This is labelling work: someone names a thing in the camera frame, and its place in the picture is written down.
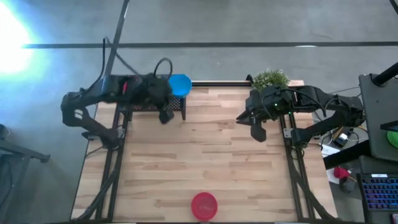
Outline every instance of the rgb keyboard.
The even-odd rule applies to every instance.
[[[398,174],[359,176],[359,187],[368,210],[398,210]]]

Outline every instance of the potted plant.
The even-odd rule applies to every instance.
[[[253,88],[261,91],[270,85],[280,85],[282,88],[287,88],[289,79],[282,70],[269,70],[261,72],[253,80]]]

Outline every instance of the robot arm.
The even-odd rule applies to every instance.
[[[153,74],[118,76],[107,75],[92,84],[87,90],[69,92],[61,104],[62,121],[67,126],[82,127],[98,136],[108,148],[119,146],[118,131],[108,129],[88,114],[87,106],[99,102],[120,105],[155,105],[159,110],[162,124],[169,122],[174,114],[166,109],[172,97],[168,80]]]
[[[314,86],[293,86],[288,89],[273,85],[261,92],[252,90],[246,99],[246,110],[236,119],[238,124],[251,126],[251,136],[257,141],[266,140],[266,130],[261,122],[276,120],[279,116],[293,112],[311,113],[318,109],[326,116],[326,109],[336,111],[334,115],[308,128],[291,131],[294,146],[305,145],[312,136],[324,134],[340,126],[357,127],[364,121],[363,106],[358,97],[327,94]]]

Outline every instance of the gray floor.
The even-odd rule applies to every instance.
[[[105,35],[112,39],[122,3],[6,1],[29,30],[32,43],[100,43]],[[140,0],[129,5],[121,42],[394,41],[397,21],[388,0]],[[242,80],[248,73],[283,69],[289,78],[329,92],[358,85],[359,74],[383,71],[397,62],[398,48],[121,49],[119,53],[142,73],[169,57],[176,73],[194,80]],[[12,129],[10,140],[52,156],[46,164],[31,162],[11,214],[13,223],[68,220],[87,141],[80,136],[82,129],[62,124],[60,102],[66,92],[90,85],[100,66],[101,49],[46,49],[33,50],[22,71],[0,73],[0,123]],[[128,72],[116,62],[113,73]],[[359,90],[345,94],[357,95]],[[339,216],[362,219],[360,201],[349,199],[352,206],[344,204],[346,195],[333,189]]]

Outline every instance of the wooden tabletop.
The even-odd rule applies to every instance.
[[[303,85],[303,81],[291,85]],[[267,130],[263,143],[250,137],[249,126],[235,123],[249,91],[248,87],[194,88],[187,96],[186,121],[175,112],[166,125],[160,123],[158,113],[134,113],[114,221],[197,222],[190,203],[199,192],[210,192],[218,201],[212,222],[296,221],[279,122],[263,124]],[[95,119],[111,127],[114,109],[115,105],[100,103]],[[295,114],[295,118],[298,127],[312,124],[309,113]],[[100,146],[99,141],[92,141],[88,152]],[[102,149],[85,160],[73,218],[98,193],[105,157]],[[304,161],[312,192],[336,216],[319,147],[306,148]],[[306,213],[303,193],[300,196]]]

